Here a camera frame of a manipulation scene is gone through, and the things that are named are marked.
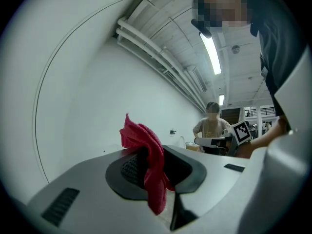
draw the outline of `man in beige shirt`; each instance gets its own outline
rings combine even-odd
[[[209,102],[206,107],[207,118],[203,118],[193,128],[195,138],[201,132],[203,138],[216,138],[222,135],[222,131],[230,131],[231,125],[224,119],[219,118],[220,107],[216,102]]]

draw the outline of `red cloth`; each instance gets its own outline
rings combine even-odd
[[[145,146],[148,149],[149,168],[144,178],[144,189],[148,192],[148,205],[158,215],[166,206],[166,188],[174,191],[163,172],[164,150],[151,129],[143,124],[135,124],[126,114],[125,126],[120,130],[121,145],[126,148]]]

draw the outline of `railing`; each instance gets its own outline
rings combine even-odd
[[[257,110],[256,109],[245,110],[245,117],[254,117],[254,116],[257,116]]]
[[[261,115],[275,115],[275,110],[273,107],[260,108]]]

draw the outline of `ceiling light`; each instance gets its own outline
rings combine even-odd
[[[214,74],[220,74],[221,73],[221,67],[219,62],[218,53],[215,48],[215,43],[212,37],[206,38],[203,34],[199,34],[201,39],[204,42],[204,45],[207,49],[208,55],[210,57],[211,64],[213,65]]]
[[[219,95],[219,106],[223,106],[224,95]]]

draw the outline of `smoke detector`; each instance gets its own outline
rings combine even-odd
[[[232,53],[233,53],[233,54],[238,54],[239,51],[240,51],[240,47],[239,47],[238,45],[234,45],[234,46],[232,47]]]

